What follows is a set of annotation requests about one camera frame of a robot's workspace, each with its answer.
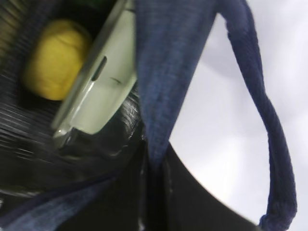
open bag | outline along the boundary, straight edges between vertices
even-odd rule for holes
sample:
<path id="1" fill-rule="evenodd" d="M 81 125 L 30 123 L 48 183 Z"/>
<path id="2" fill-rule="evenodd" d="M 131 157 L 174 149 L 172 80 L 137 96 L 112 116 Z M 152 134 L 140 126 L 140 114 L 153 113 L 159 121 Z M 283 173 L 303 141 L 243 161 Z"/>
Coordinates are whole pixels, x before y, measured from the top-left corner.
<path id="1" fill-rule="evenodd" d="M 287 230 L 297 210 L 294 175 L 281 124 L 265 93 L 246 2 L 132 3 L 118 0 L 106 12 L 96 12 L 84 5 L 74 8 L 68 0 L 0 1 L 5 12 L 5 27 L 0 25 L 0 227 Z M 269 136 L 269 204 L 259 226 L 209 194 L 168 141 L 217 13 L 226 19 L 239 68 Z M 95 38 L 62 103 L 37 97 L 20 83 L 45 25 L 60 17 L 78 21 Z"/>

bag strap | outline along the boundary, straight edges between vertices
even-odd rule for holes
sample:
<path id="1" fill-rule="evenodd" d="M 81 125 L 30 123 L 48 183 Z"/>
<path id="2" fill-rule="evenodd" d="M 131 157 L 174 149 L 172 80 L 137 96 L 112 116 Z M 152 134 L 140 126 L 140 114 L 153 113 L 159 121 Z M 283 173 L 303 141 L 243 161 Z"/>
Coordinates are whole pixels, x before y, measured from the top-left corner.
<path id="1" fill-rule="evenodd" d="M 260 226 L 265 231 L 284 231 L 289 229 L 297 211 L 295 180 L 282 126 L 265 92 L 254 20 L 244 0 L 238 4 L 221 2 L 220 13 L 227 21 L 233 52 L 269 138 L 269 202 Z M 239 28 L 238 22 L 245 23 L 244 28 Z"/>
<path id="2" fill-rule="evenodd" d="M 282 126 L 265 92 L 257 33 L 245 0 L 136 0 L 139 94 L 151 169 L 159 172 L 217 12 L 226 19 L 236 60 L 268 133 L 270 191 L 260 226 L 285 231 L 297 211 L 294 174 Z"/>

lemon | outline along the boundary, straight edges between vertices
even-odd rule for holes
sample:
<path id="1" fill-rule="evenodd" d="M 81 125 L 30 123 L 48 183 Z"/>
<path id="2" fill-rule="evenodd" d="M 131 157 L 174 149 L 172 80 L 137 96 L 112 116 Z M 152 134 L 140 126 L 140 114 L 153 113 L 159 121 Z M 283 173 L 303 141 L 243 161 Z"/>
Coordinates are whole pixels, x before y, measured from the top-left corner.
<path id="1" fill-rule="evenodd" d="M 70 20 L 56 20 L 42 32 L 25 68 L 22 82 L 32 93 L 63 100 L 91 46 L 88 32 Z"/>

black fabric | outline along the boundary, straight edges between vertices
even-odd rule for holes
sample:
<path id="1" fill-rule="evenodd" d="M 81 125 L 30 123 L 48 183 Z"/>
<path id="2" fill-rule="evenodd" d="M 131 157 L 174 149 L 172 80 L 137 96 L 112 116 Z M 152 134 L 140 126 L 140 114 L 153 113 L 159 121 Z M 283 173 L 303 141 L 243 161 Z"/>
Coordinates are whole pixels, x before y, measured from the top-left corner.
<path id="1" fill-rule="evenodd" d="M 259 227 L 231 211 L 207 192 L 189 173 L 171 145 L 163 166 L 165 193 L 160 209 L 167 226 L 155 213 L 146 216 L 149 201 L 145 145 L 114 184 L 57 231 L 257 231 Z"/>

green object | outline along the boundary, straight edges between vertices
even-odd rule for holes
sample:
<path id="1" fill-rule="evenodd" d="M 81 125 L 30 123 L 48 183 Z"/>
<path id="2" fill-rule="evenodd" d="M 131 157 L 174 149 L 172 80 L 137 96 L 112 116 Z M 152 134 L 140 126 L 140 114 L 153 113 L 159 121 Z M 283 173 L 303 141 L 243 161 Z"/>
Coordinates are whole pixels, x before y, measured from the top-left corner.
<path id="1" fill-rule="evenodd" d="M 58 18 L 70 19 L 96 38 L 116 0 L 66 0 Z"/>
<path id="2" fill-rule="evenodd" d="M 86 5 L 96 10 L 101 10 L 114 4 L 114 0 L 70 0 L 73 4 Z"/>

